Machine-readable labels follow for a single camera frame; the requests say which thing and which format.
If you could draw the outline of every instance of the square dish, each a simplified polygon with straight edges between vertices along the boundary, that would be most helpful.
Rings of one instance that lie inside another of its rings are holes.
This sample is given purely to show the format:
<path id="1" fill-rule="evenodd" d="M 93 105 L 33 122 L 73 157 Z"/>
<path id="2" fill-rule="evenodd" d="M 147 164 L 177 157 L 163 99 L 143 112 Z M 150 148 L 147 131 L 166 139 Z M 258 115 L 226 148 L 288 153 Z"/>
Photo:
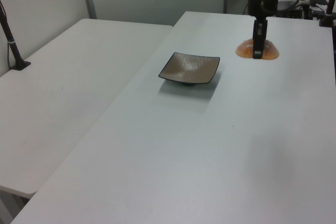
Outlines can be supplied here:
<path id="1" fill-rule="evenodd" d="M 159 74 L 160 78 L 183 84 L 206 84 L 214 77 L 220 57 L 175 52 Z"/>

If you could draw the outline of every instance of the white tabletop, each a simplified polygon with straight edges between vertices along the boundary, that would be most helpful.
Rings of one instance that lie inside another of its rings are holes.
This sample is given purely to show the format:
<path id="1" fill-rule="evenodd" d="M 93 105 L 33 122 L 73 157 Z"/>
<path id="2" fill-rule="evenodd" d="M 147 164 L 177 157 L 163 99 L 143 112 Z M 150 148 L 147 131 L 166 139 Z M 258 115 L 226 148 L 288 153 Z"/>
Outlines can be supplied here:
<path id="1" fill-rule="evenodd" d="M 13 224 L 334 223 L 331 29 L 270 18 L 280 57 L 243 59 L 253 20 L 186 13 Z M 175 51 L 211 83 L 157 77 Z"/>
<path id="2" fill-rule="evenodd" d="M 31 197 L 172 27 L 84 19 L 0 78 L 0 189 Z"/>

